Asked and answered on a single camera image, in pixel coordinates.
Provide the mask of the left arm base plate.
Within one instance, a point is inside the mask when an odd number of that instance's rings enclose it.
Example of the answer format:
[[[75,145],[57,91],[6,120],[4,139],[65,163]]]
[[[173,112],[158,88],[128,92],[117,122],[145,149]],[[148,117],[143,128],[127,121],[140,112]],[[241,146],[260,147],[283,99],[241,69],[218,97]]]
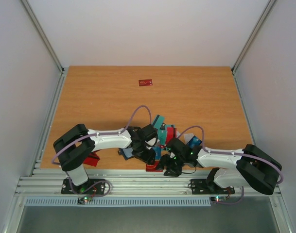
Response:
[[[102,195],[106,184],[104,179],[88,179],[88,181],[79,186],[75,186],[73,183],[70,184],[69,179],[64,179],[61,187],[61,194],[64,195],[74,195],[74,194],[83,194],[83,195]]]

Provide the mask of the dark blue card holder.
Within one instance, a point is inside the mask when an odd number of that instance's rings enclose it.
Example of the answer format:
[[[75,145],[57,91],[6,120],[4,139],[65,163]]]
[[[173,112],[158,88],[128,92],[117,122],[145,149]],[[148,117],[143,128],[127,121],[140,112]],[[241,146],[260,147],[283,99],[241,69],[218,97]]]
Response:
[[[133,152],[132,148],[125,148],[125,149],[118,150],[118,154],[121,155],[126,161],[134,157],[132,152]]]

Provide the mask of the teal card top pile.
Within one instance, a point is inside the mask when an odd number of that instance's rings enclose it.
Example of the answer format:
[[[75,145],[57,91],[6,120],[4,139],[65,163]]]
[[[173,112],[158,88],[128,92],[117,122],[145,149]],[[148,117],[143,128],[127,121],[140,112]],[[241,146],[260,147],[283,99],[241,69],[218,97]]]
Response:
[[[154,120],[152,121],[152,126],[159,130],[162,126],[162,124],[164,123],[165,117],[161,116],[161,115],[156,115]]]

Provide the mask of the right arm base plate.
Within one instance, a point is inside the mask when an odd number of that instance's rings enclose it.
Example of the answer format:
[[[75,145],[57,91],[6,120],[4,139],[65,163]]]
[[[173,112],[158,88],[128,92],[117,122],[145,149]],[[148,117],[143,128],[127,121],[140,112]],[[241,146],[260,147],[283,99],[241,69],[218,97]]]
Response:
[[[208,183],[206,179],[191,179],[188,184],[193,195],[226,195],[235,194],[235,189],[231,187],[221,188],[214,182]]]

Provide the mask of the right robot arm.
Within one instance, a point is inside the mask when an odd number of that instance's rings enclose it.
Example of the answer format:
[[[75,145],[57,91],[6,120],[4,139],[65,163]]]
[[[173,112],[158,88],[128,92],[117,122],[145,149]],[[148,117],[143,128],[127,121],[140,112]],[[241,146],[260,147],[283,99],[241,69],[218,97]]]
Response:
[[[191,147],[173,138],[167,149],[168,153],[157,165],[158,169],[165,169],[165,176],[180,176],[185,165],[211,167],[206,183],[214,193],[230,186],[249,186],[259,193],[272,195],[282,178],[281,164],[252,144],[237,150],[215,150],[201,145]]]

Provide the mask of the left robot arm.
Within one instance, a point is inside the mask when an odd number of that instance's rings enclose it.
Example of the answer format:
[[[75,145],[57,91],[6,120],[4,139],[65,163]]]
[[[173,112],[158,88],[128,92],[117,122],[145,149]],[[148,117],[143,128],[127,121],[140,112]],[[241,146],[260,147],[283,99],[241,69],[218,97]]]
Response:
[[[132,149],[132,155],[147,165],[155,162],[156,153],[153,147],[159,144],[154,127],[149,124],[141,127],[126,127],[110,131],[87,129],[78,124],[53,143],[55,159],[68,176],[71,192],[85,194],[92,188],[84,161],[99,150]]]

